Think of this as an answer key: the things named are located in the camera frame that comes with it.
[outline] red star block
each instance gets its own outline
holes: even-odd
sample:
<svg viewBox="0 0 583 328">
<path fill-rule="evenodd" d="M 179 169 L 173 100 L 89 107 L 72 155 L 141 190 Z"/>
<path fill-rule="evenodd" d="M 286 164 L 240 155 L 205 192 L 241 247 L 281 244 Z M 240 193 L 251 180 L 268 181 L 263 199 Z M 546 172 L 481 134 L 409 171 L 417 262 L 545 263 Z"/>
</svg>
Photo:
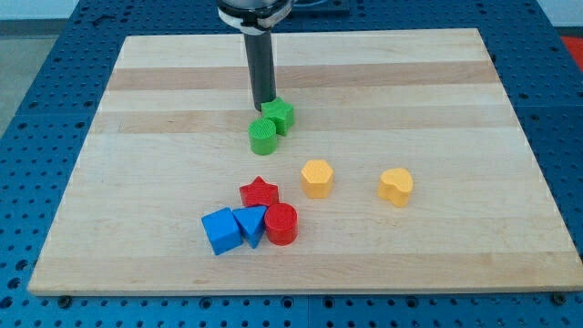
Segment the red star block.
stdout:
<svg viewBox="0 0 583 328">
<path fill-rule="evenodd" d="M 265 182 L 261 177 L 246 186 L 239 188 L 240 199 L 244 207 L 267 206 L 280 202 L 280 195 L 276 185 Z"/>
</svg>

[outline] red cylinder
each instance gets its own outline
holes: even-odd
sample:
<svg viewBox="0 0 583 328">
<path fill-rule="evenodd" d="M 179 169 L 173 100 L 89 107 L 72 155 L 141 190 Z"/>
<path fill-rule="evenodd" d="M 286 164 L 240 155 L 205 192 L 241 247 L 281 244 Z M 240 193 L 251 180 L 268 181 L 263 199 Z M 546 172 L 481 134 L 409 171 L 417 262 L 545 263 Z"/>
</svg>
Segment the red cylinder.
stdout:
<svg viewBox="0 0 583 328">
<path fill-rule="evenodd" d="M 290 204 L 271 205 L 264 221 L 267 239 L 276 245 L 288 245 L 298 237 L 298 212 Z"/>
</svg>

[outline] green block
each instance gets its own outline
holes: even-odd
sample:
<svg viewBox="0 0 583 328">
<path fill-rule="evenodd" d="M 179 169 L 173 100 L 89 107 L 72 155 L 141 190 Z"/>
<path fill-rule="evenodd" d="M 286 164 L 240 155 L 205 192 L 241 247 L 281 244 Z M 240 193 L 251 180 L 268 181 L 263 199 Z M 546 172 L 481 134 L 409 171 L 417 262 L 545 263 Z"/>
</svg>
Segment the green block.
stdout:
<svg viewBox="0 0 583 328">
<path fill-rule="evenodd" d="M 275 123 L 258 118 L 249 124 L 249 142 L 251 150 L 257 155 L 269 155 L 277 148 Z"/>
<path fill-rule="evenodd" d="M 271 102 L 261 104 L 261 113 L 263 118 L 273 121 L 276 127 L 276 133 L 281 136 L 288 134 L 288 129 L 295 123 L 293 116 L 293 106 L 276 97 Z"/>
</svg>

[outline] gray floor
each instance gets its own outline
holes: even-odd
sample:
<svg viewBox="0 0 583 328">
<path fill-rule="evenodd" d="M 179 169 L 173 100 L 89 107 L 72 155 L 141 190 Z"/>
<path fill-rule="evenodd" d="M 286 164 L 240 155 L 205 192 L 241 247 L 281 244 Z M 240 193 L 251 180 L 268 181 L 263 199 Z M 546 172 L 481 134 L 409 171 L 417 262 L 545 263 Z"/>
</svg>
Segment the gray floor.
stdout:
<svg viewBox="0 0 583 328">
<path fill-rule="evenodd" d="M 0 38 L 0 138 L 55 41 L 56 36 Z"/>
</svg>

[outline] black cylindrical rod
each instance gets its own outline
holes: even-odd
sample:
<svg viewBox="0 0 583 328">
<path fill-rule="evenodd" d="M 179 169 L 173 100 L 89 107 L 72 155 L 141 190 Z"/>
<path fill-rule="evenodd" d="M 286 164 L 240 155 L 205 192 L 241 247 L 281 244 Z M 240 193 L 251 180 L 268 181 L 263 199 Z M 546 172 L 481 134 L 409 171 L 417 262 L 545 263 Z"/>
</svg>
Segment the black cylindrical rod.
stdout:
<svg viewBox="0 0 583 328">
<path fill-rule="evenodd" d="M 271 31 L 259 36 L 245 34 L 245 49 L 253 104 L 261 111 L 261 103 L 275 99 L 275 73 L 273 70 L 273 52 L 271 50 Z"/>
</svg>

